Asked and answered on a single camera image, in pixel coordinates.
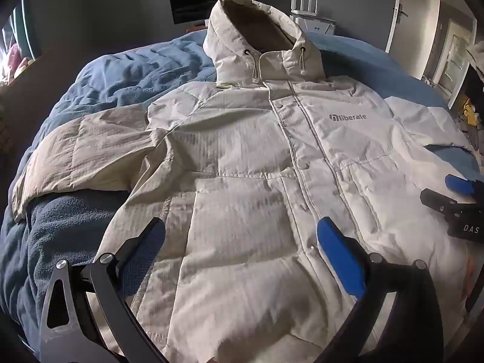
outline metal screw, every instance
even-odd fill
[[[379,253],[371,253],[370,261],[373,263],[381,263],[383,261],[383,257]]]
[[[59,262],[57,262],[56,268],[62,269],[62,268],[65,268],[66,265],[67,265],[67,261],[65,259],[61,259]]]
[[[427,269],[427,264],[424,261],[422,261],[422,259],[417,259],[415,261],[415,266],[417,266],[417,268],[419,268],[420,270]]]
[[[101,258],[99,259],[99,262],[106,264],[110,263],[110,261],[113,260],[113,254],[111,253],[104,253],[101,255]]]

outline liberate logo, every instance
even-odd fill
[[[366,115],[355,115],[355,116],[330,115],[330,119],[332,121],[362,120],[365,118],[366,118]]]

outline blue blanket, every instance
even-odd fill
[[[18,175],[40,141],[67,121],[133,103],[147,108],[185,82],[214,81],[215,69],[202,49],[205,35],[205,31],[191,33],[171,42],[103,56],[86,65],[42,124],[22,158]],[[383,98],[394,95],[445,107],[431,87],[406,75],[383,51],[349,38],[314,34],[310,38],[321,49],[327,76],[351,76]],[[476,178],[477,163],[463,150],[435,147],[431,151],[466,177]],[[27,219],[18,224],[7,207],[0,233],[0,305],[21,324],[34,349],[38,350],[38,324],[53,266],[61,258],[73,264],[90,262],[127,195],[89,190],[45,195],[29,204]]]

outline jacket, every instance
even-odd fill
[[[389,262],[424,260],[448,340],[469,250],[419,195],[457,198],[444,179],[459,173],[425,148],[471,151],[450,115],[325,78],[303,31],[256,1],[219,0],[204,50],[216,83],[52,131],[15,185],[15,217],[48,192],[128,190],[98,255],[160,217],[165,243],[131,309],[172,362],[314,361],[355,302],[318,246],[324,216]]]

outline drawstring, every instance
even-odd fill
[[[244,54],[248,54],[253,59],[252,81],[254,83],[258,83],[259,82],[259,73],[257,72],[256,58],[254,56],[252,56],[252,54],[250,53],[250,51],[248,49],[244,50]]]
[[[301,75],[306,75],[306,65],[304,64],[304,51],[306,48],[301,48],[301,56],[299,56],[299,66],[301,67]]]

